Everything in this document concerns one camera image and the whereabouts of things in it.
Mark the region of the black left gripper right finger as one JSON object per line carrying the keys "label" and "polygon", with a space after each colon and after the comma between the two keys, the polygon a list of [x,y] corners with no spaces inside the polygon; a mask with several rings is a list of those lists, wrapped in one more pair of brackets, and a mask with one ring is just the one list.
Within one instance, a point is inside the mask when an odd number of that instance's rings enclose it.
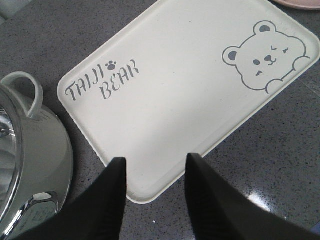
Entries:
{"label": "black left gripper right finger", "polygon": [[197,240],[318,240],[248,200],[197,153],[185,164],[185,198]]}

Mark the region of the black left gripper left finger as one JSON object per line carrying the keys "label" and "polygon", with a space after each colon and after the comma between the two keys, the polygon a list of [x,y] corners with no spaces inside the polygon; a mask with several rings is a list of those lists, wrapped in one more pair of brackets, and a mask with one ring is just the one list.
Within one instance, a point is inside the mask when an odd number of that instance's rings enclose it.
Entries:
{"label": "black left gripper left finger", "polygon": [[18,240],[118,240],[127,194],[127,165],[115,157],[72,204]]}

